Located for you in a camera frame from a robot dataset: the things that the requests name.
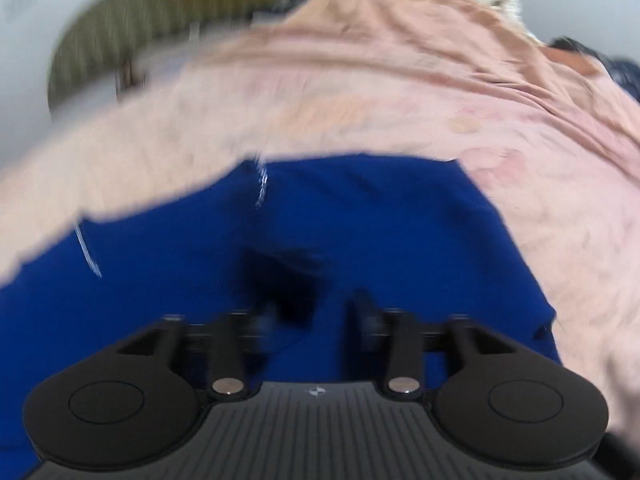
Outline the blue knit sweater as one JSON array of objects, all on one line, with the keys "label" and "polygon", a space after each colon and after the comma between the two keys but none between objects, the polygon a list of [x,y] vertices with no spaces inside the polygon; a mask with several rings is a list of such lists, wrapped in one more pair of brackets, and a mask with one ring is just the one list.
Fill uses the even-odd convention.
[{"label": "blue knit sweater", "polygon": [[1,291],[1,474],[36,464],[26,396],[168,314],[190,323],[283,304],[260,377],[339,382],[348,300],[439,323],[463,314],[549,359],[555,313],[494,205],[456,162],[338,156],[242,162],[115,221],[82,219]]}]

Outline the dark patterned garment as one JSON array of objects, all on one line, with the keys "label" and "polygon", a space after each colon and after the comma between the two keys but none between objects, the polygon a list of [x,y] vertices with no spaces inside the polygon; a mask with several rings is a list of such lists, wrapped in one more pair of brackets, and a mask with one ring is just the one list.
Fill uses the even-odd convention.
[{"label": "dark patterned garment", "polygon": [[549,46],[595,58],[603,65],[608,76],[610,76],[620,88],[625,90],[637,102],[640,102],[640,67],[638,63],[629,58],[611,58],[568,37],[553,39]]}]

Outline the pink floral bed sheet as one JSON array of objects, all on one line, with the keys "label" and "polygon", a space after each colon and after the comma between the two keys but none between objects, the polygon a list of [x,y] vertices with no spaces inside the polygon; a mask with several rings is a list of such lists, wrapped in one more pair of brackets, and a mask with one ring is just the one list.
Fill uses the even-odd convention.
[{"label": "pink floral bed sheet", "polygon": [[2,172],[2,280],[81,214],[190,192],[244,157],[349,152],[462,163],[555,307],[563,360],[637,442],[639,107],[574,55],[443,58],[291,26],[209,47]]}]

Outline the orange blanket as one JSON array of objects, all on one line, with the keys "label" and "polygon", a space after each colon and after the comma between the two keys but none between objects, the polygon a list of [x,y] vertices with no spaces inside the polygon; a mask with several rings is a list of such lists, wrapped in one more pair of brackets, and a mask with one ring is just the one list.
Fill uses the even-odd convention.
[{"label": "orange blanket", "polygon": [[628,138],[639,104],[595,58],[537,46],[474,0],[308,0],[284,22],[259,26],[205,55],[209,63],[361,66],[446,87],[576,108]]}]

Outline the olive padded headboard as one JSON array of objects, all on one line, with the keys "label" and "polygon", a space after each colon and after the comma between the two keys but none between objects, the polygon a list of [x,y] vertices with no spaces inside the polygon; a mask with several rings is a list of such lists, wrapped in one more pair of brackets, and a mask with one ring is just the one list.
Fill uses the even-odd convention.
[{"label": "olive padded headboard", "polygon": [[247,18],[285,0],[99,0],[74,18],[54,49],[48,105],[129,62],[150,42],[194,23]]}]

